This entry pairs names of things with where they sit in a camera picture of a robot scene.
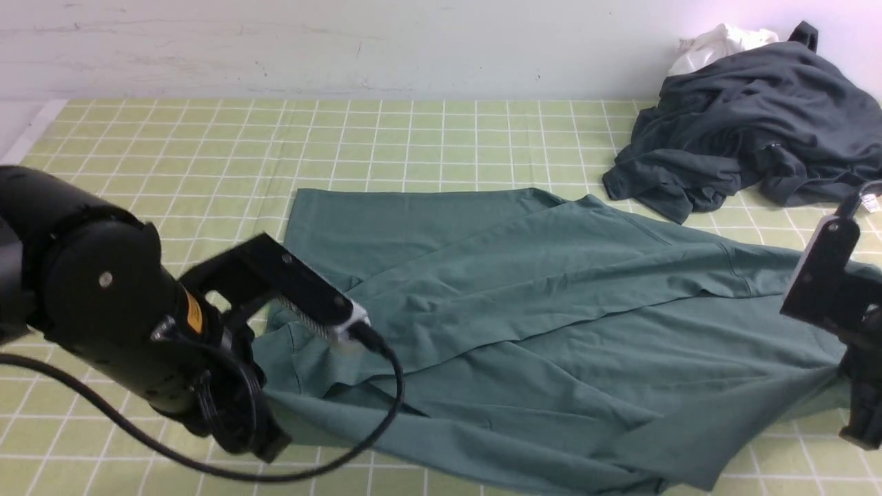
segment wrinkled fabric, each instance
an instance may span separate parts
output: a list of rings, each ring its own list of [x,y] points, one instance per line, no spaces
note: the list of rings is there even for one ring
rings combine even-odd
[[[405,411],[379,452],[541,494],[710,490],[783,418],[848,405],[832,335],[779,314],[800,253],[587,196],[300,190],[285,246],[398,354]],[[295,443],[348,446],[391,367],[340,354],[283,307],[255,342]]]
[[[603,176],[612,199],[634,198],[683,223],[757,183],[775,204],[796,207],[839,202],[882,179],[878,102],[801,43],[668,77],[659,97]]]

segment black robotic arm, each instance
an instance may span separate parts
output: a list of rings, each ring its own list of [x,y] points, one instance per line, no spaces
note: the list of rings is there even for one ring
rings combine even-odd
[[[217,292],[224,312],[208,302]],[[35,169],[0,167],[0,345],[31,333],[57,343],[195,435],[231,454],[272,462],[291,441],[262,393],[248,320],[277,299],[329,342],[360,343],[392,362],[399,390],[367,439],[314,470],[259,476],[171,452],[73,377],[0,354],[0,364],[46,373],[83,394],[124,430],[180,463],[251,482],[292,482],[342,466],[373,445],[403,402],[398,360],[367,312],[262,234],[176,280],[161,264],[156,228],[124,209]]]

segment screw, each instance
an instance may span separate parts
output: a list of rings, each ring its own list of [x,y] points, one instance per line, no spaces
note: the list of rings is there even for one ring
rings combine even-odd
[[[113,284],[113,275],[110,272],[105,272],[99,275],[98,284],[102,288],[107,289],[108,287],[110,287],[111,284]]]

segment black cable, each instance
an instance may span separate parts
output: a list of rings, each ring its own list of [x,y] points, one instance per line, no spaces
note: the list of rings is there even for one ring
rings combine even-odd
[[[366,348],[372,351],[376,351],[379,355],[389,360],[389,362],[392,364],[392,368],[395,371],[395,399],[392,402],[392,406],[389,408],[389,412],[386,413],[386,416],[379,423],[377,428],[368,435],[368,437],[364,438],[364,440],[356,444],[344,455],[329,463],[326,463],[325,465],[316,467],[315,469],[303,470],[290,474],[251,474],[246,472],[236,472],[233,470],[221,469],[218,467],[213,467],[211,465],[206,465],[202,462],[197,462],[196,460],[193,460],[185,455],[181,455],[173,449],[166,447],[159,441],[150,437],[144,431],[138,429],[136,425],[134,425],[121,413],[116,411],[116,409],[114,409],[113,406],[110,405],[110,403],[105,401],[104,398],[102,398],[98,393],[95,393],[89,386],[83,384],[75,377],[71,376],[69,373],[62,371],[55,366],[43,363],[39,360],[34,360],[33,358],[21,357],[8,353],[0,353],[0,365],[11,365],[14,367],[28,369],[46,375],[54,380],[57,380],[58,382],[61,382],[68,388],[72,389],[78,395],[83,396],[83,398],[90,402],[96,409],[100,410],[101,413],[106,415],[111,421],[113,421],[114,424],[118,425],[120,429],[128,433],[132,438],[138,440],[139,442],[149,447],[153,451],[159,453],[160,455],[165,456],[169,460],[178,462],[189,469],[193,469],[210,476],[240,482],[251,482],[260,484],[300,482],[314,477],[323,476],[328,472],[336,470],[346,463],[351,462],[358,455],[373,446],[380,438],[380,436],[383,435],[386,429],[389,428],[389,425],[392,424],[395,416],[398,415],[398,411],[400,410],[401,405],[404,403],[404,371],[401,369],[401,363],[395,356],[395,353],[392,351],[392,349],[390,349],[389,346],[385,343],[385,340],[383,340],[383,338],[380,337],[376,331],[370,329],[369,327],[367,328],[370,330],[369,333],[364,333],[363,329],[358,329],[359,335],[357,336],[357,338],[359,339],[359,341],[361,341],[363,338]]]

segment green cloth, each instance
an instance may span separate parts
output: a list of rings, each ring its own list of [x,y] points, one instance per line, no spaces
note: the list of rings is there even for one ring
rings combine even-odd
[[[285,246],[370,313],[407,374],[378,451],[543,494],[710,490],[782,418],[848,405],[832,335],[779,314],[800,253],[588,196],[300,190]],[[350,445],[391,367],[274,308],[255,353],[301,444]]]

